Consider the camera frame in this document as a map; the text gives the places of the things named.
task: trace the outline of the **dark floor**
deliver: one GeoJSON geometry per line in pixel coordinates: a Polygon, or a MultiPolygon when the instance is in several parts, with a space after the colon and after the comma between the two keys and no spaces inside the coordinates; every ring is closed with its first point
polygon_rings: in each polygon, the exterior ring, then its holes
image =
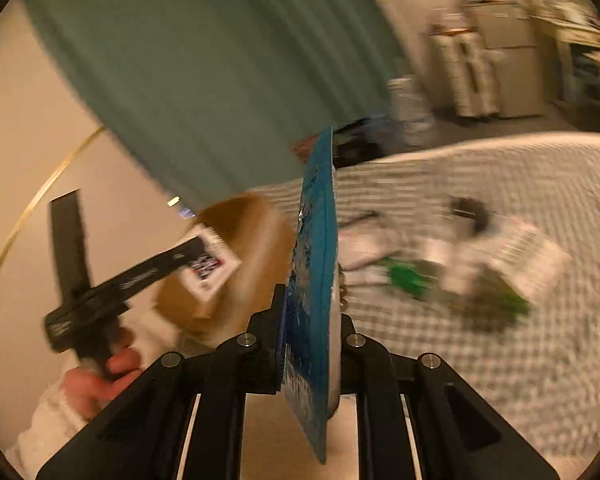
{"type": "Polygon", "coordinates": [[[490,122],[471,121],[467,126],[459,124],[452,111],[436,113],[438,134],[432,142],[432,148],[447,146],[464,140],[488,139],[509,135],[530,134],[536,132],[577,132],[578,129],[562,116],[560,108],[546,104],[544,116],[518,119],[492,119],[490,122]]]}

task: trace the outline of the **person's arm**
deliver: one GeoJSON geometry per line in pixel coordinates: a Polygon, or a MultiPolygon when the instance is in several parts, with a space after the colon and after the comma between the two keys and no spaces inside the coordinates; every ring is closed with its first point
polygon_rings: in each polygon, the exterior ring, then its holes
{"type": "Polygon", "coordinates": [[[41,396],[30,428],[5,453],[23,478],[33,480],[40,468],[98,414],[103,402],[113,400],[141,373],[140,367],[150,365],[175,346],[178,330],[153,310],[128,326],[131,330],[121,333],[120,343],[125,348],[107,363],[113,373],[125,374],[121,379],[108,383],[75,367],[72,356],[70,366],[64,368],[71,369],[41,396]],[[132,342],[134,346],[126,348],[132,342]]]}

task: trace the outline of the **checkered bedspread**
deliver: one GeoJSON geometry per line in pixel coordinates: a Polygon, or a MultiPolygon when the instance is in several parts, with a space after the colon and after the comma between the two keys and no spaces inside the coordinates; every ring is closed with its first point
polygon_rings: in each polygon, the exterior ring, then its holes
{"type": "MultiPolygon", "coordinates": [[[[301,181],[256,191],[297,221],[301,181]]],[[[351,287],[356,329],[391,352],[441,355],[543,454],[600,449],[600,136],[537,134],[478,141],[337,173],[338,221],[376,210],[402,235],[450,238],[450,196],[531,222],[571,256],[528,317],[477,331],[389,287],[351,287]]]]}

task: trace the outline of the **blue fabric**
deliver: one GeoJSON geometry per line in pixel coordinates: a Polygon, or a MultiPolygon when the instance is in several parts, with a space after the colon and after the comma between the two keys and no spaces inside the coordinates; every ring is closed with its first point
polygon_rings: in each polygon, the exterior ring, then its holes
{"type": "Polygon", "coordinates": [[[24,0],[78,94],[192,209],[302,175],[300,139],[388,109],[373,0],[24,0]]]}

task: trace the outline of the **gold trim strip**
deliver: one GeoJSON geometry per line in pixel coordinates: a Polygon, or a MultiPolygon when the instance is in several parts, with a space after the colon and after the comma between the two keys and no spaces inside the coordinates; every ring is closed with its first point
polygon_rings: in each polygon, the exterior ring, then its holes
{"type": "Polygon", "coordinates": [[[27,204],[27,207],[24,209],[23,213],[18,218],[18,221],[11,230],[11,233],[9,233],[7,241],[4,247],[2,248],[2,252],[0,253],[0,270],[2,269],[2,266],[4,265],[4,262],[7,259],[9,252],[11,251],[11,247],[13,247],[14,241],[16,241],[18,234],[24,227],[24,224],[27,221],[27,219],[29,219],[29,216],[33,212],[33,209],[38,205],[45,193],[58,179],[62,172],[69,166],[69,164],[71,164],[76,159],[76,157],[78,157],[78,155],[80,155],[84,150],[86,150],[89,147],[89,145],[105,130],[106,128],[104,126],[99,127],[95,132],[89,135],[89,137],[84,139],[80,146],[78,146],[75,150],[69,153],[69,155],[67,155],[64,158],[64,160],[60,163],[60,165],[56,168],[52,175],[46,180],[46,182],[38,190],[35,196],[31,199],[31,202],[27,204]]]}

